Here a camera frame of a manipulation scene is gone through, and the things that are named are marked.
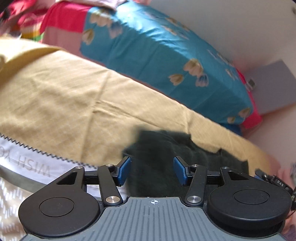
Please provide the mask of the dark green knit sweater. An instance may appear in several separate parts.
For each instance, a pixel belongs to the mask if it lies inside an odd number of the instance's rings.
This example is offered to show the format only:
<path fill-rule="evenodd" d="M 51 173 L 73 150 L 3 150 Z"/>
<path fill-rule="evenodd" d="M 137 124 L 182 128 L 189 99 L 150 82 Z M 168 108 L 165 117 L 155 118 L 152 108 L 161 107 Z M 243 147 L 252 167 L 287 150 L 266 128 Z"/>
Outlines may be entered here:
<path fill-rule="evenodd" d="M 178 178 L 184 178 L 181 157 L 189 166 L 201 165 L 209 171 L 229 167 L 245 174 L 249 173 L 248 161 L 240 161 L 224 149 L 209 152 L 196 145 L 191 135 L 167 130 L 151 131 L 136 128 L 134 143 L 126 147 L 122 155 L 131 158 L 127 177 L 127 192 L 133 197 L 181 197 L 188 187 Z"/>

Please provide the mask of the tan patterned bed sheet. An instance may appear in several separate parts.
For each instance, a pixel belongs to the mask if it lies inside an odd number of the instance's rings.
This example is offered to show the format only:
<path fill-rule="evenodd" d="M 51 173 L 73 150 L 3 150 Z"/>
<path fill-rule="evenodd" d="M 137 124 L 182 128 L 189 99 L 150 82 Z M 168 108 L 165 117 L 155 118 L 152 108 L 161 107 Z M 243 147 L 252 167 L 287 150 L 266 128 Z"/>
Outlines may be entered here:
<path fill-rule="evenodd" d="M 1 240 L 19 240 L 20 203 L 73 166 L 133 159 L 128 196 L 184 197 L 173 157 L 275 174 L 259 147 L 165 95 L 64 50 L 1 38 Z"/>

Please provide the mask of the grey bedside cabinet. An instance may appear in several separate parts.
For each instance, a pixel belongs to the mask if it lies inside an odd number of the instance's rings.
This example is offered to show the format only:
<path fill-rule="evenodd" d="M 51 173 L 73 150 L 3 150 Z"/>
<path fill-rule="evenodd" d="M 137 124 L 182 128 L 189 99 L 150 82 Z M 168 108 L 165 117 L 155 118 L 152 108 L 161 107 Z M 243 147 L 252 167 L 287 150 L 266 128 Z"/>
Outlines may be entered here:
<path fill-rule="evenodd" d="M 282 60 L 244 73 L 256 83 L 251 91 L 257 111 L 264 115 L 295 104 L 295 76 Z"/>

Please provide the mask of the small white alarm clock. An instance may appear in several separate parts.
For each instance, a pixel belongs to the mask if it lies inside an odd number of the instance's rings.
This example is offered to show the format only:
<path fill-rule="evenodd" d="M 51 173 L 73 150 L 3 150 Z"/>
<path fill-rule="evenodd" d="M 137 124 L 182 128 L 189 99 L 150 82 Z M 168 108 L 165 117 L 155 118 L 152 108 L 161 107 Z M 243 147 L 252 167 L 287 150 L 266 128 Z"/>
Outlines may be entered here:
<path fill-rule="evenodd" d="M 249 78 L 246 82 L 247 86 L 249 87 L 249 89 L 254 90 L 256 87 L 256 83 L 253 80 L 253 78 Z"/>

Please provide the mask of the teal floral quilt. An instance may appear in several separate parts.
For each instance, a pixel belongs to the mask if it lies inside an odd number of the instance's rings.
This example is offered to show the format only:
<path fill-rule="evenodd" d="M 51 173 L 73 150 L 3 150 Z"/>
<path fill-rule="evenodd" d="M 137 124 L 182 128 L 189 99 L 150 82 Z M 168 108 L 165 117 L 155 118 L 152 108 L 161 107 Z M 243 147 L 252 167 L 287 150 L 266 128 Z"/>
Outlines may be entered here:
<path fill-rule="evenodd" d="M 80 51 L 217 123 L 242 123 L 252 101 L 234 65 L 169 16 L 133 1 L 93 7 Z"/>

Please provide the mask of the red blanket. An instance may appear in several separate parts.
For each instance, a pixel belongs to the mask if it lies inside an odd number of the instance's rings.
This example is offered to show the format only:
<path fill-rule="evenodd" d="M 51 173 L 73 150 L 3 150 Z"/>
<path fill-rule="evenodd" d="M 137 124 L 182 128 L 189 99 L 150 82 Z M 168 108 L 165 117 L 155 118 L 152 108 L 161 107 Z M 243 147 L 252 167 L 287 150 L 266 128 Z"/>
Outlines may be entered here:
<path fill-rule="evenodd" d="M 17 29 L 17 22 L 25 14 L 45 11 L 40 29 L 42 43 L 81 56 L 84 23 L 91 8 L 73 1 L 1 1 L 1 35 Z"/>

